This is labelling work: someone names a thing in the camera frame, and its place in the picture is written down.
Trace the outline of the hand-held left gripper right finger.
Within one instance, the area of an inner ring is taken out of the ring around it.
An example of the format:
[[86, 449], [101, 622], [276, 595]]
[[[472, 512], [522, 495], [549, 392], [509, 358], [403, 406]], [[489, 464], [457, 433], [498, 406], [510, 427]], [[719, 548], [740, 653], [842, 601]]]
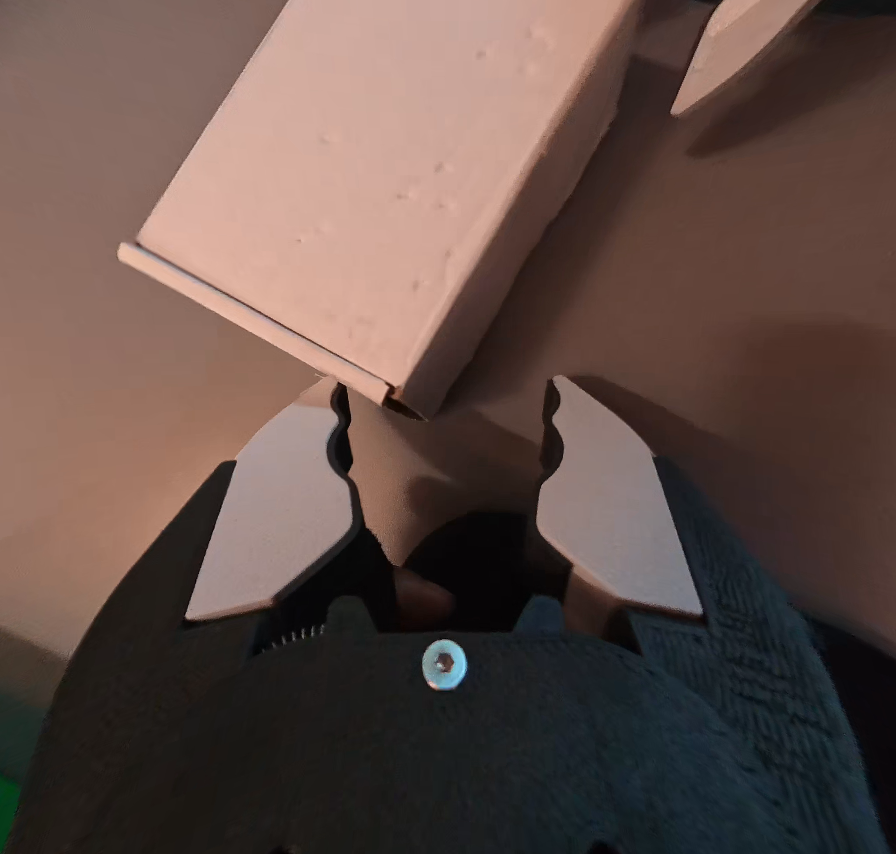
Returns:
[[624, 609], [701, 621], [703, 606], [649, 445], [574, 381], [543, 411], [537, 542], [569, 568], [568, 624], [605, 634]]

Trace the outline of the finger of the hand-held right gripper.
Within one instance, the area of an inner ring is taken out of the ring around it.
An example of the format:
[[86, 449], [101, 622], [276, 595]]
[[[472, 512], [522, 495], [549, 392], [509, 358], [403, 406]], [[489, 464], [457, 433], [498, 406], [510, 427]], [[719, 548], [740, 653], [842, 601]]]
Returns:
[[742, 76], [821, 0], [722, 0], [696, 44], [674, 118], [700, 107]]

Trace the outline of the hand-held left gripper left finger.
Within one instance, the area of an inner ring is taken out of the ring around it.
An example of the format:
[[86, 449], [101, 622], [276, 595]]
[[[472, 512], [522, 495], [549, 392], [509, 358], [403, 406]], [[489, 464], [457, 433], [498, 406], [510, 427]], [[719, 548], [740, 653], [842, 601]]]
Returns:
[[358, 534], [347, 388], [321, 378], [239, 451], [185, 610], [209, 622], [266, 610]]

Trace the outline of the white cardboard box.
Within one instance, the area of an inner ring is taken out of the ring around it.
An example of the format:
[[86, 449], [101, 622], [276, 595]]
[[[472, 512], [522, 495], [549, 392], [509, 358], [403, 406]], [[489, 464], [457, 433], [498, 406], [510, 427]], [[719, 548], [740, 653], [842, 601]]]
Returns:
[[119, 261], [429, 420], [616, 114], [644, 0], [287, 0]]

